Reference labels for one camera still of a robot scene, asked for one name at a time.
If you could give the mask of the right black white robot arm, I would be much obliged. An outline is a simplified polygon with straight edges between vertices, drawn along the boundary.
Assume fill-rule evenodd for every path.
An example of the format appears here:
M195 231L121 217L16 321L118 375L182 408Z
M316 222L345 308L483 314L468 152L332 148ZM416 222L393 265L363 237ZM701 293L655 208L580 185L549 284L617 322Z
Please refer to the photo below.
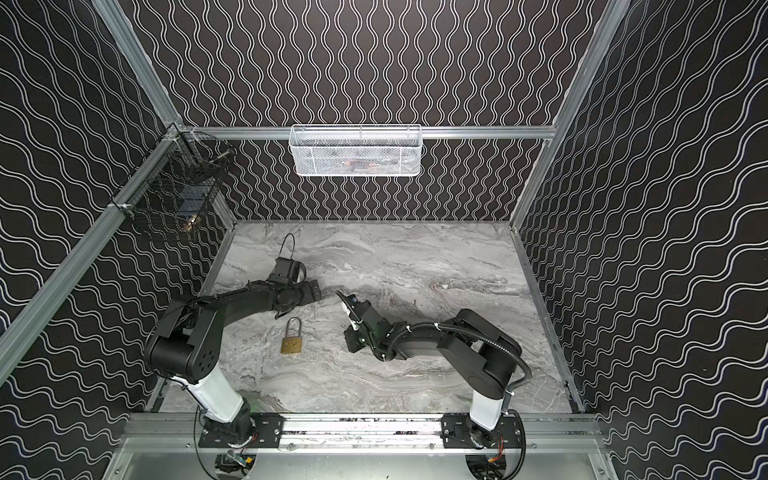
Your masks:
M473 391L468 413L471 444L500 444L498 428L514 391L533 379L519 342L471 309L461 309L445 321L408 323L388 320L353 294L336 295L350 321L344 332L349 352L369 349L381 362L442 357Z

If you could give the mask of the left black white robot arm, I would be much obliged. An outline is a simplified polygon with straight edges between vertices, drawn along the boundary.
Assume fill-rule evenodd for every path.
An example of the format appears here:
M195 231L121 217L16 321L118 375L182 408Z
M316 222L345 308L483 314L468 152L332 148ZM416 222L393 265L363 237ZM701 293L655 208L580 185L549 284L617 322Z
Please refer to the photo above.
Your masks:
M189 392L205 431L227 445L244 446L256 435L256 428L248 401L219 367L225 327L260 313L273 313L279 319L321 299L319 283L308 278L306 266L279 257L265 280L173 301L146 341L145 362Z

